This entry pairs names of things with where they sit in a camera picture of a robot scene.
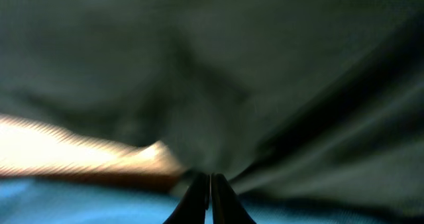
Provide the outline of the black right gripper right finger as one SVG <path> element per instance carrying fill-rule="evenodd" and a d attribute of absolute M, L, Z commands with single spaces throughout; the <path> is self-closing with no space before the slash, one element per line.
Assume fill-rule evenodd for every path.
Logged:
<path fill-rule="evenodd" d="M 222 174 L 211 175 L 214 224 L 256 224 Z"/>

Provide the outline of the blue polo shirt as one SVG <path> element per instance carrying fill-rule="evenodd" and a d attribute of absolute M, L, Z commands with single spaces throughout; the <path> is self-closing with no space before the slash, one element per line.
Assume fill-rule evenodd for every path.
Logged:
<path fill-rule="evenodd" d="M 32 178 L 1 181 L 2 224 L 161 224 L 178 199 L 150 192 L 102 188 Z M 242 203 L 256 223 L 382 224 L 342 209 L 294 209 Z"/>

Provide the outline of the dark green garment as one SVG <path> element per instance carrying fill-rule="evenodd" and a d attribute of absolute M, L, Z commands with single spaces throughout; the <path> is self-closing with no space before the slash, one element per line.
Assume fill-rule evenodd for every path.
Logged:
<path fill-rule="evenodd" d="M 1 0 L 1 112 L 422 215 L 423 0 Z"/>

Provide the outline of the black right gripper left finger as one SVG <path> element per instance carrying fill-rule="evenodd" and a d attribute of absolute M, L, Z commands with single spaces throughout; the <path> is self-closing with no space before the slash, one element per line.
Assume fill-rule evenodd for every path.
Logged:
<path fill-rule="evenodd" d="M 200 174 L 164 224 L 204 224 L 209 209 L 210 175 Z"/>

